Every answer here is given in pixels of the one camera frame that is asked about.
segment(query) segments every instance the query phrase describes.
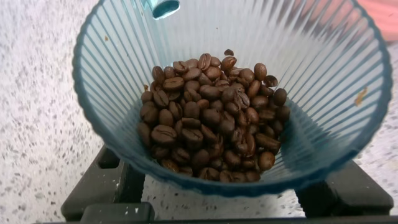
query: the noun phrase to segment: translucent blue container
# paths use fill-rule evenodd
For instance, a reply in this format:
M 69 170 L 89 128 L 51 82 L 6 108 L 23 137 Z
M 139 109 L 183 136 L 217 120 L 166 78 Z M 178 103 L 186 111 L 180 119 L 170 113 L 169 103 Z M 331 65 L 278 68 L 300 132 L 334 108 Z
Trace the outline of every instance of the translucent blue container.
M 155 163 L 136 132 L 151 70 L 232 49 L 238 67 L 266 64 L 288 93 L 275 166 L 258 183 L 223 184 Z M 77 38 L 73 78 L 93 129 L 159 181 L 226 197 L 276 194 L 324 179 L 371 140 L 391 99 L 389 54 L 355 1 L 100 1 Z

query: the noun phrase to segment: coffee bean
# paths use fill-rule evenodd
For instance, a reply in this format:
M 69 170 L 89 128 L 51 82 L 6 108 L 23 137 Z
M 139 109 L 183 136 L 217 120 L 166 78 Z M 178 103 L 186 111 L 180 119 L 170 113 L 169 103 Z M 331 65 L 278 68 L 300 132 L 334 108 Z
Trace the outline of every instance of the coffee bean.
M 177 133 L 173 128 L 160 124 L 152 130 L 150 136 L 153 141 L 161 146 L 169 146 L 175 142 Z
M 188 69 L 198 68 L 198 59 L 192 58 L 185 63 L 188 65 Z
M 221 69 L 222 71 L 228 71 L 231 70 L 234 65 L 236 63 L 236 58 L 229 56 L 223 59 L 223 61 L 221 62 Z
M 196 170 L 205 167 L 208 163 L 209 163 L 209 153 L 204 149 L 201 149 L 198 152 L 196 152 L 191 159 L 192 168 Z
M 200 126 L 200 131 L 203 134 L 203 137 L 205 138 L 205 140 L 210 143 L 210 144 L 214 144 L 217 142 L 218 138 L 217 136 L 213 133 L 213 131 L 206 127 L 205 125 L 201 125 Z
M 245 183 L 248 181 L 246 175 L 242 172 L 232 172 L 232 177 L 235 183 Z
M 286 90 L 279 88 L 274 93 L 274 103 L 277 106 L 282 106 L 286 102 Z
M 163 83 L 163 88 L 167 91 L 177 91 L 184 87 L 184 79 L 181 77 L 168 78 Z
M 261 110 L 265 108 L 267 104 L 268 104 L 268 98 L 266 96 L 261 96 L 261 95 L 253 97 L 250 101 L 250 105 L 256 110 Z
M 188 102 L 184 106 L 184 117 L 199 119 L 200 108 L 195 102 Z
M 249 124 L 258 124 L 259 123 L 259 114 L 254 108 L 246 109 L 246 119 Z
M 220 172 L 220 182 L 223 183 L 232 183 L 234 182 L 234 178 L 232 173 L 228 170 L 223 170 Z
M 287 121 L 289 119 L 290 109 L 287 106 L 281 106 L 276 110 L 276 117 L 281 121 Z
M 170 156 L 176 163 L 181 165 L 189 163 L 191 159 L 189 152 L 181 147 L 173 149 Z
M 211 55 L 208 53 L 202 54 L 199 58 L 198 68 L 201 69 L 202 71 L 205 71 L 210 66 L 210 62 L 211 62 Z
M 146 148 L 150 148 L 150 127 L 148 124 L 140 122 L 137 124 L 137 132 Z
M 180 167 L 180 174 L 187 175 L 189 177 L 193 177 L 192 168 L 189 166 Z
M 221 121 L 220 112 L 216 109 L 203 110 L 202 120 L 205 124 L 216 127 Z
M 224 51 L 224 55 L 225 55 L 225 56 L 233 56 L 233 55 L 234 55 L 234 52 L 233 52 L 231 49 L 226 49 L 226 50 Z
M 256 134 L 255 138 L 256 138 L 257 146 L 264 147 L 269 150 L 279 150 L 279 148 L 280 148 L 279 141 L 272 139 L 272 138 L 266 136 L 265 134 L 258 133 L 258 134 Z
M 175 162 L 173 162 L 171 159 L 163 159 L 161 162 L 162 167 L 171 170 L 173 172 L 179 172 L 180 169 L 178 168 L 178 165 L 176 165 Z
M 261 86 L 261 82 L 259 80 L 254 80 L 253 82 L 251 82 L 251 84 L 248 88 L 247 96 L 249 98 L 255 97 L 260 90 L 260 86 Z
M 219 67 L 220 65 L 221 65 L 221 62 L 220 62 L 220 60 L 218 58 L 211 57 L 210 66 Z
M 190 81 L 185 83 L 184 90 L 187 90 L 189 88 L 192 89 L 192 90 L 195 90 L 195 91 L 199 91 L 200 84 L 196 80 L 190 80 Z
M 190 81 L 197 79 L 201 75 L 201 70 L 199 68 L 192 68 L 187 73 L 182 75 L 184 81 Z
M 263 63 L 257 63 L 254 66 L 254 76 L 262 82 L 267 76 L 267 67 Z
M 225 110 L 228 111 L 233 116 L 238 115 L 239 113 L 239 108 L 236 106 L 236 104 L 229 102 L 225 105 Z
M 220 179 L 220 172 L 218 172 L 216 169 L 213 169 L 211 167 L 206 167 L 203 168 L 201 171 L 199 171 L 199 178 L 203 180 L 219 180 Z
M 278 85 L 278 80 L 272 75 L 267 75 L 264 79 L 264 83 L 267 87 L 275 87 Z
M 200 74 L 198 82 L 200 85 L 212 85 L 211 80 L 204 73 Z
M 154 102 L 159 108 L 166 108 L 169 105 L 169 97 L 160 90 L 154 93 Z
M 212 81 L 216 80 L 221 76 L 223 72 L 219 67 L 208 67 L 205 71 L 205 75 Z
M 206 100 L 217 100 L 221 96 L 221 92 L 214 86 L 203 85 L 199 91 L 201 96 Z
M 159 124 L 174 127 L 174 119 L 172 113 L 168 109 L 162 109 L 159 113 Z
M 150 149 L 150 154 L 155 159 L 164 159 L 169 155 L 169 151 L 166 147 L 156 145 Z
M 206 99 L 201 99 L 197 101 L 197 105 L 199 106 L 200 110 L 205 110 L 207 108 L 209 108 L 209 101 Z
M 219 112 L 222 112 L 224 110 L 224 104 L 221 102 L 221 100 L 215 100 L 210 103 L 210 108 L 216 109 Z
M 200 120 L 198 119 L 193 119 L 193 118 L 182 118 L 182 126 L 184 128 L 200 128 Z
M 261 153 L 258 164 L 260 170 L 266 171 L 272 168 L 275 163 L 275 156 L 271 152 L 263 152 Z
M 182 108 L 178 103 L 171 101 L 169 103 L 169 111 L 173 115 L 175 121 L 181 119 L 183 113 L 182 113 Z
M 163 72 L 166 79 L 175 77 L 175 71 L 173 67 L 167 66 L 163 69 Z
M 173 68 L 175 72 L 179 74 L 183 74 L 188 71 L 188 65 L 185 62 L 179 61 L 179 62 L 173 62 Z
M 225 151 L 224 161 L 233 169 L 241 165 L 241 158 L 231 150 Z
M 248 182 L 257 182 L 260 180 L 260 174 L 256 171 L 247 171 L 245 176 Z
M 154 80 L 157 81 L 158 84 L 163 85 L 165 75 L 162 68 L 160 68 L 159 66 L 155 66 L 152 69 L 152 77 L 154 78 Z

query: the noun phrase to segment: speckled countertop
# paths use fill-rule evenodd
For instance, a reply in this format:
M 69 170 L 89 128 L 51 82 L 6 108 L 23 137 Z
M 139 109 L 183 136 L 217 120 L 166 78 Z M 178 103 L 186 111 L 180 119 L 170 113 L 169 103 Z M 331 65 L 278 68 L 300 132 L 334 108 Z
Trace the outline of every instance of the speckled countertop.
M 0 223 L 63 220 L 60 206 L 102 140 L 73 91 L 75 37 L 95 0 L 3 0 L 0 7 Z M 398 45 L 389 48 L 398 82 Z M 398 215 L 398 100 L 356 162 L 391 196 Z M 206 197 L 146 177 L 143 201 L 161 219 L 303 216 L 295 194 Z

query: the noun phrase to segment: pile of coffee beans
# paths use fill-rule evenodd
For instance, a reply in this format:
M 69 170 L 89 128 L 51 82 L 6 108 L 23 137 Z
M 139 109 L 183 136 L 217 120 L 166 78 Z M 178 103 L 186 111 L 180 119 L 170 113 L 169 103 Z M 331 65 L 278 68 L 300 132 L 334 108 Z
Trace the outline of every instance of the pile of coffee beans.
M 221 182 L 256 182 L 271 169 L 289 119 L 287 93 L 262 63 L 235 67 L 232 50 L 152 70 L 137 131 L 166 169 Z

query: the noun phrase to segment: granite countertop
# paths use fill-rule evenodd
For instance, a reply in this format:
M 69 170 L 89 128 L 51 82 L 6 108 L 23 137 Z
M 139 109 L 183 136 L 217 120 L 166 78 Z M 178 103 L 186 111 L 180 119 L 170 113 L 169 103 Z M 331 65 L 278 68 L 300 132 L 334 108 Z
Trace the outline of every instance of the granite countertop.
M 86 1 L 2 1 L 0 223 L 60 221 L 60 206 L 103 145 L 76 101 L 72 50 Z M 389 47 L 398 82 L 398 45 Z M 394 96 L 398 87 L 394 87 Z M 398 100 L 355 159 L 396 202 Z M 258 198 L 202 196 L 146 177 L 143 201 L 160 219 L 302 217 L 293 191 Z

